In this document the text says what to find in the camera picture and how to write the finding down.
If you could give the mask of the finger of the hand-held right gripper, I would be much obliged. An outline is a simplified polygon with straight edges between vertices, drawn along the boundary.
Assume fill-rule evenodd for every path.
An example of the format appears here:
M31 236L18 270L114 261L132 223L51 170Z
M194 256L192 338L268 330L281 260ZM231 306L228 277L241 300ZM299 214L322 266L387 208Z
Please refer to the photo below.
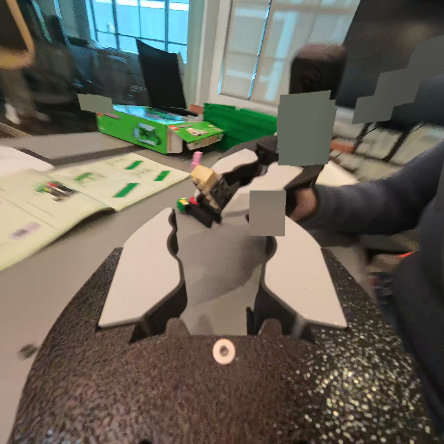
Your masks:
M301 166L270 165L264 175L256 176L250 183L239 186L223 209L223 217L246 215L250 209L250 191L282 191L303 171Z
M220 158L211 169L219 175L224 175L234 172L238 168L254 165L257 161L258 157L256 152L242 149L226 157Z

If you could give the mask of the paned window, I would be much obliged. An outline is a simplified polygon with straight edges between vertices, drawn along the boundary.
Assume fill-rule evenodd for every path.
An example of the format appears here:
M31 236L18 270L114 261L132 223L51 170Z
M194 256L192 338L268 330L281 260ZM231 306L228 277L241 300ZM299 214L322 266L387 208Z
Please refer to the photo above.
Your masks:
M99 47L138 53L136 40L180 54L187 63L188 0L88 0L92 39Z

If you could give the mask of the green and black brick assembly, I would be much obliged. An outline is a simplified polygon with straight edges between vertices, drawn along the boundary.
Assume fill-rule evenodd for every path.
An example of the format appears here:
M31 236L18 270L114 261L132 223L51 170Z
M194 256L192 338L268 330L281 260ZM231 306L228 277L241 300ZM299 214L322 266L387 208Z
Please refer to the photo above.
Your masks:
M211 228L213 223L220 224L222 220L220 213L199 197L179 198L176 201L176 208L207 228Z

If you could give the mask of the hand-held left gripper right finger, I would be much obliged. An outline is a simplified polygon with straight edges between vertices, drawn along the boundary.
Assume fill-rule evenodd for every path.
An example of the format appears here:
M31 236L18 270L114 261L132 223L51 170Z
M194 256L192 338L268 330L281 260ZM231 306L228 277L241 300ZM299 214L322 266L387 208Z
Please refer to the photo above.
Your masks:
M284 236L270 236L261 290L278 303L284 334L301 336L308 325L344 330L347 321L318 242L291 219Z

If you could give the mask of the person's dark clothed torso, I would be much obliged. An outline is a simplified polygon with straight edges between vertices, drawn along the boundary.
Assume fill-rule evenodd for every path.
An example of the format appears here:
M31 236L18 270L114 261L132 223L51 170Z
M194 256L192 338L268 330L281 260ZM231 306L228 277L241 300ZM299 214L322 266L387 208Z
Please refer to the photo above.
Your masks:
M417 250L403 258L378 291L380 308L414 361L434 428L443 439L443 211L433 199L418 225Z

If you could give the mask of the black monitor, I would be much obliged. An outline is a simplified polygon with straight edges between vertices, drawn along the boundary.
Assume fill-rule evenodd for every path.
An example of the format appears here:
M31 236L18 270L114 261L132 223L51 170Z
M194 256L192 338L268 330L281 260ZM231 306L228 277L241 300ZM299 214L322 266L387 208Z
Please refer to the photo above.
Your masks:
M141 39L136 39L136 46L150 107L198 117L186 105L178 55L149 46Z

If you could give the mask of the open instruction booklet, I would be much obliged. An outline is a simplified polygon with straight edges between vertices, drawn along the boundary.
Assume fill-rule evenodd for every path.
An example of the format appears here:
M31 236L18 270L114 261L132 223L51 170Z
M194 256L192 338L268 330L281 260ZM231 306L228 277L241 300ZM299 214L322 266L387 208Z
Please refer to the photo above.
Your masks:
M0 269L45 248L85 219L120 212L189 177L136 153L0 180Z

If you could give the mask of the grey desk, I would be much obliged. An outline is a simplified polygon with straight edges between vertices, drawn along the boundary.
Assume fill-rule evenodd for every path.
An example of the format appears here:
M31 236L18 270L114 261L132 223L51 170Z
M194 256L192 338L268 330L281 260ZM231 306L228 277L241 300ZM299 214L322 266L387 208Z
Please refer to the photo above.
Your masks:
M1 272L1 443L7 443L34 353L71 298L114 248L177 198L195 190L188 179L120 213L103 213L32 257ZM248 236L244 218L205 229L177 216L184 264L186 326L197 334L244 334L245 308L253 302L263 238Z

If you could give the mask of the green cardboard box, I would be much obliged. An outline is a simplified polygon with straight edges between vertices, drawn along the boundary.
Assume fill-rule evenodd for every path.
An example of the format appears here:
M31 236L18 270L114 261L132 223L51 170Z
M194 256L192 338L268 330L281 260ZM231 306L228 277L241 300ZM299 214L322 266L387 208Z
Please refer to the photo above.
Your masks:
M160 110L113 105L112 113L97 113L98 131L161 154L197 151L222 140L224 130L189 110Z

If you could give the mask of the tan and black brick assembly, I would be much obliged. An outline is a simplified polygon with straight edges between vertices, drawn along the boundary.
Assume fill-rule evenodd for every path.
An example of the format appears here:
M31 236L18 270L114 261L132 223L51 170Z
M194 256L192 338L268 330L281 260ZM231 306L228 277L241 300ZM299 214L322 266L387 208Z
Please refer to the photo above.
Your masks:
M192 170L191 179L198 190L200 203L205 202L219 214L235 212L234 195L240 188L240 179L232 173L219 174L202 165Z

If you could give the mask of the dark chair back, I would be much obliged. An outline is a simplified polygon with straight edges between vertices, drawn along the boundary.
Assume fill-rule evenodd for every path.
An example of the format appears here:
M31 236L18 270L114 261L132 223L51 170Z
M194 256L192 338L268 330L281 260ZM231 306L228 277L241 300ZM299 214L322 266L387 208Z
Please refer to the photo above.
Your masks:
M330 91L330 99L336 99L346 63L347 52L343 45L303 45L292 59L289 94Z

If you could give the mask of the person's right forearm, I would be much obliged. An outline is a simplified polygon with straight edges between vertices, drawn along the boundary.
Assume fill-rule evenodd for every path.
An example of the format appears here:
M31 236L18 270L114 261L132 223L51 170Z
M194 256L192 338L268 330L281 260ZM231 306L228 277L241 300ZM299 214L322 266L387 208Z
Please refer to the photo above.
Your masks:
M314 187L315 208L302 225L347 234L392 235L420 227L440 244L443 213L435 210L443 168L443 142L392 175L347 186Z

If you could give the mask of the white framed window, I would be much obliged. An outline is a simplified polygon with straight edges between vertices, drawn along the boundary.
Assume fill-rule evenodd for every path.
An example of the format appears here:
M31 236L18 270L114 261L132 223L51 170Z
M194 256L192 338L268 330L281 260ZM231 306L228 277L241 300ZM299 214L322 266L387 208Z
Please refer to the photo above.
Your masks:
M358 0L231 1L217 92L278 104L307 43L342 43Z

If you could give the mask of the person's right hand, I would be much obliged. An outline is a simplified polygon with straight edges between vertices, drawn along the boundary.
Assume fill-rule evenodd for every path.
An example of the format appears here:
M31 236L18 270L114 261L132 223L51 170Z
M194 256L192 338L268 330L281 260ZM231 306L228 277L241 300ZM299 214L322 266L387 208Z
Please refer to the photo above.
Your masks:
M318 200L313 188L287 191L286 216L294 222L309 218L317 209Z

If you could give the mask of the green plastic bin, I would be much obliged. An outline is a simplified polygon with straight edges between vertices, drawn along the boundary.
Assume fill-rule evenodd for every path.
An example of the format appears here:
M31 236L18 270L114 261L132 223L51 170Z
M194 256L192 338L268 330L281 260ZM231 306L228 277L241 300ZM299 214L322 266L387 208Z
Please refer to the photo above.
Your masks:
M223 130L224 135L217 144L221 151L243 142L273 136L277 131L276 116L217 103L204 103L203 120Z

